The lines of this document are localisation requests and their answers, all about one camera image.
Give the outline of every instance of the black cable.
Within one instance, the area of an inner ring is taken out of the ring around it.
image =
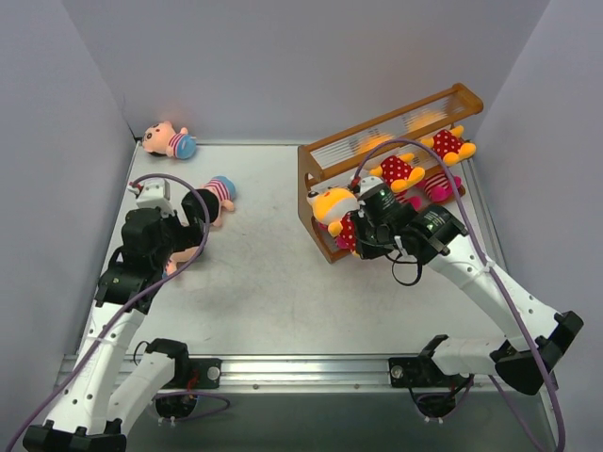
[[[139,365],[139,363],[136,362],[136,354],[139,352],[139,348],[142,344],[146,344],[147,347],[149,346],[148,341],[140,341],[139,344],[136,346],[136,348],[134,349],[134,355],[132,355],[132,363],[134,363],[135,365]]]
[[[400,252],[398,254],[398,257],[396,257],[396,259],[392,259],[391,256],[389,255],[385,255],[385,257],[392,263],[392,276],[394,277],[394,280],[396,280],[396,283],[403,285],[404,287],[412,287],[413,285],[417,285],[419,281],[421,281],[421,277],[423,276],[423,265],[418,262],[418,261],[414,261],[414,262],[408,262],[408,261],[401,261],[399,258],[402,257],[403,254]],[[412,282],[404,282],[398,279],[398,277],[396,276],[396,264],[414,264],[416,265],[416,278],[414,281]]]

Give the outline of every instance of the doll with striped shirt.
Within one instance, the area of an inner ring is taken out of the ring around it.
[[[221,208],[223,207],[228,212],[235,211],[235,204],[233,203],[236,196],[235,184],[227,177],[216,176],[201,188],[212,192],[218,198],[218,202],[220,203],[218,217],[211,224],[219,228],[222,225]]]

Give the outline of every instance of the stuffed toy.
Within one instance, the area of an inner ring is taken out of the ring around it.
[[[142,138],[142,148],[151,155],[167,155],[185,160],[197,151],[194,137],[183,127],[176,134],[171,122],[163,121],[149,127]]]
[[[201,189],[209,190],[218,198],[218,203],[220,204],[218,216],[211,224],[219,228],[222,225],[221,208],[223,207],[228,212],[235,211],[235,205],[233,203],[236,197],[235,184],[227,177],[216,176],[202,186]]]
[[[432,148],[444,163],[451,167],[471,157],[476,151],[475,144],[463,143],[460,140],[463,130],[462,125],[450,130],[442,129],[433,137],[422,138],[421,143]]]
[[[233,200],[236,197],[236,188],[235,184],[227,177],[216,176],[207,184],[201,186],[197,192],[205,201],[207,211],[209,212],[209,221],[213,226],[220,227],[222,225],[222,207],[228,212],[235,211]],[[192,247],[173,253],[166,265],[164,275],[171,275],[176,271],[178,265],[190,259],[198,248]]]
[[[411,153],[391,155],[378,167],[373,168],[370,174],[383,178],[394,193],[400,193],[415,186],[425,177],[424,169],[409,165],[408,162],[411,162],[413,158]]]
[[[318,227],[328,231],[339,248],[357,255],[354,226],[350,221],[350,212],[360,208],[356,197],[346,188],[330,187],[323,193],[309,192],[307,200]]]
[[[422,127],[426,127],[437,121],[444,119],[446,115],[443,112],[424,109],[415,114],[408,120],[408,130],[414,132]],[[454,161],[460,162],[475,153],[475,145],[462,143],[460,136],[463,133],[463,126],[459,125],[452,129],[441,129],[436,133],[423,137],[420,141],[428,147],[433,148],[444,160],[445,164],[454,164]],[[464,193],[463,182],[460,177],[454,177],[454,183],[461,194]],[[431,202],[446,203],[452,198],[452,186],[443,171],[438,171],[432,176],[426,177],[416,185],[423,189],[425,195]]]
[[[463,183],[459,176],[454,176],[454,184],[459,192],[464,192]],[[426,177],[416,185],[425,191],[425,194],[431,202],[447,202],[453,194],[452,186],[443,171],[435,173],[433,176]]]

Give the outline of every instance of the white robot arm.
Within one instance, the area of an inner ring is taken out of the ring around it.
[[[166,180],[148,179],[129,189],[137,195],[138,209],[126,215],[123,245],[115,250],[98,282],[90,326],[76,365],[86,359],[91,347],[95,350],[57,397],[44,425],[28,428],[24,437],[27,450],[125,450],[125,436],[156,393],[168,384],[184,387],[190,379],[187,346],[155,339],[135,372],[111,394],[125,352],[149,313],[156,291],[122,314],[104,331],[104,337],[99,333],[128,300],[161,280],[173,252],[199,246],[205,234],[203,208],[192,194],[182,201],[189,223],[183,226],[171,207]],[[199,195],[205,201],[206,193]],[[211,217],[217,205],[206,200]]]
[[[501,330],[500,336],[483,339],[437,336],[423,356],[443,375],[498,375],[515,390],[536,394],[543,376],[493,272],[511,295],[548,372],[573,342],[582,319],[545,305],[487,256],[484,265],[466,227],[444,207],[432,205],[418,213],[410,204],[396,202],[381,180],[367,177],[357,183],[361,209],[351,218],[360,256],[374,259],[392,250],[414,256],[418,265],[428,265],[457,285]]]
[[[361,209],[351,215],[360,256],[374,259],[391,250],[413,255],[420,265],[429,265],[455,283],[501,329],[500,336],[484,339],[436,336],[418,356],[420,361],[427,359],[423,370],[436,373],[436,378],[458,374],[499,375],[517,391],[536,394],[543,377],[492,279],[492,269],[511,292],[549,371],[573,342],[582,320],[572,312],[560,314],[544,305],[494,262],[488,260],[483,265],[464,225],[443,207],[433,206],[418,214],[412,206],[395,202],[389,188],[374,182],[359,197]],[[174,250],[198,245],[204,234],[200,222],[204,216],[191,198],[183,200],[191,226],[180,224],[170,205],[166,181],[149,180],[132,190],[138,195],[141,208],[126,216],[122,229],[124,246],[116,250],[99,281],[80,359],[93,344],[100,341],[100,345],[59,396],[45,424],[29,427],[24,438],[29,451],[124,451],[127,433],[154,395],[169,383],[184,387],[190,377],[186,345],[158,339],[147,347],[135,372],[111,394],[124,354],[155,294],[141,299],[106,337],[99,339],[98,332],[126,301],[161,278],[163,266]],[[163,234],[164,241],[154,245],[153,252],[147,252],[143,244],[148,247],[153,243],[149,239],[157,238],[158,234]]]

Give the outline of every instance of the pink plush toy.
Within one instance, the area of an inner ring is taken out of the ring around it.
[[[195,154],[197,143],[188,134],[186,127],[176,134],[171,122],[163,121],[146,130],[142,138],[142,148],[151,155],[167,155],[184,160]]]
[[[222,207],[229,212],[235,210],[233,200],[236,196],[235,184],[230,179],[224,176],[216,176],[207,184],[202,186],[199,194],[207,204],[209,211],[209,219],[211,224],[220,227],[222,225],[221,209]],[[171,275],[178,268],[178,264],[186,262],[192,257],[199,247],[188,248],[184,251],[175,252],[170,256],[170,260],[166,265],[166,274]]]
[[[218,202],[220,203],[218,217],[211,224],[219,228],[222,225],[221,208],[223,207],[228,212],[235,211],[235,205],[233,204],[233,200],[236,196],[235,184],[233,184],[227,177],[216,176],[207,184],[202,186],[202,188],[211,191],[218,198]]]

